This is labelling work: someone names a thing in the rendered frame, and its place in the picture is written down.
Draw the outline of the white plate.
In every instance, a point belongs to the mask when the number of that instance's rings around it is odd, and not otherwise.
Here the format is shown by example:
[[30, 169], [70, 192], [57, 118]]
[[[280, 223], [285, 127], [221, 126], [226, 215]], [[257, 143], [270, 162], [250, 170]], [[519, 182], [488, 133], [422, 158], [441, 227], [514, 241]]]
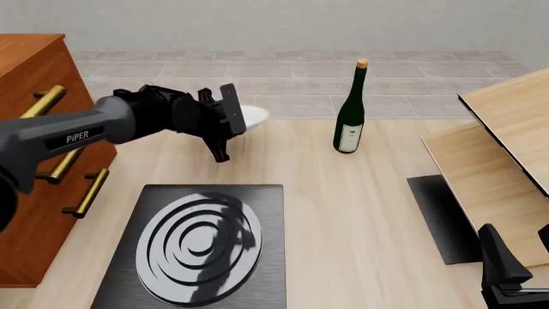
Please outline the white plate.
[[241, 106], [246, 130], [254, 130], [269, 119], [269, 112], [262, 107]]

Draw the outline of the red-brown wooden cabinet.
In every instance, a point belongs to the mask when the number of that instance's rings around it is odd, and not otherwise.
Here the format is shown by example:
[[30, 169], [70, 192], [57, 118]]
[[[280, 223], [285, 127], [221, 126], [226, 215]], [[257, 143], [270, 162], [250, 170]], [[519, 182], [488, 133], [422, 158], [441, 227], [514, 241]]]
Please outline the red-brown wooden cabinet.
[[[62, 34], [0, 34], [0, 120], [19, 118], [37, 101], [35, 92], [55, 85], [67, 94], [49, 114], [87, 110], [93, 100]], [[85, 174], [110, 166], [116, 149], [105, 141], [87, 146], [59, 185], [37, 179], [33, 192], [18, 194], [15, 216], [0, 232], [0, 288], [35, 288], [49, 269], [76, 218], [62, 213], [75, 207], [91, 180]], [[63, 158], [39, 164], [49, 172]]]

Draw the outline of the dark green wine bottle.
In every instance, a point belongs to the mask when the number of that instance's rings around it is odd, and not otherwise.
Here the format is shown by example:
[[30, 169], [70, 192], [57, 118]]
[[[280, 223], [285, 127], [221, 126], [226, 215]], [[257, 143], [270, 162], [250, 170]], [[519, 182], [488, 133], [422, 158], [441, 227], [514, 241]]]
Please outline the dark green wine bottle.
[[357, 61], [351, 91], [337, 115], [333, 146], [342, 154], [351, 154], [359, 147], [365, 123], [363, 89], [368, 63], [365, 58]]

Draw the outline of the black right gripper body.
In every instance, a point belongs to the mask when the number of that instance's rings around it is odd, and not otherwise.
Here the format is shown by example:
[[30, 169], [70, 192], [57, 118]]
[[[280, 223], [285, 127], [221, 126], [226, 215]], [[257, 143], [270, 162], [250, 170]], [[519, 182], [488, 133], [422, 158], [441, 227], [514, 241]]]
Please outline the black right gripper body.
[[549, 288], [523, 288], [522, 284], [530, 279], [483, 278], [481, 293], [487, 309], [549, 309]]

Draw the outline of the pale wooden rack, black base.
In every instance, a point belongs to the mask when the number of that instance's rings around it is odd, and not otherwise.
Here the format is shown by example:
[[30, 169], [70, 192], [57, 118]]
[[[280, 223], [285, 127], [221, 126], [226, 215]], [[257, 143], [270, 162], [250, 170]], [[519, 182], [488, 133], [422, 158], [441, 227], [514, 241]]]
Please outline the pale wooden rack, black base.
[[458, 100], [474, 122], [421, 140], [473, 228], [491, 223], [525, 267], [549, 265], [549, 68]]

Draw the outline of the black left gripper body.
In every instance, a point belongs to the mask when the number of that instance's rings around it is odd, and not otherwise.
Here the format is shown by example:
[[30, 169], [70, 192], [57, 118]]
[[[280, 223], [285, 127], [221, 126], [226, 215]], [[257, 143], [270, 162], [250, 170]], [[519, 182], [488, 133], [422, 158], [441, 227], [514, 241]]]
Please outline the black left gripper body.
[[234, 134], [222, 102], [215, 101], [212, 91], [208, 88], [198, 91], [198, 100], [205, 108], [199, 130], [202, 140], [217, 163], [229, 161], [226, 144]]

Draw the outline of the flat black stove plate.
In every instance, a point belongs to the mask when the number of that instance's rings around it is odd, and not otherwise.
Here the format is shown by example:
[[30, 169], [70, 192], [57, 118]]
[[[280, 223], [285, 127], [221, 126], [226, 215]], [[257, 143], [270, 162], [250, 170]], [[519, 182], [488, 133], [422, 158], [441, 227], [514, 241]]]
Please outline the flat black stove plate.
[[146, 185], [91, 309], [287, 309], [281, 185]]

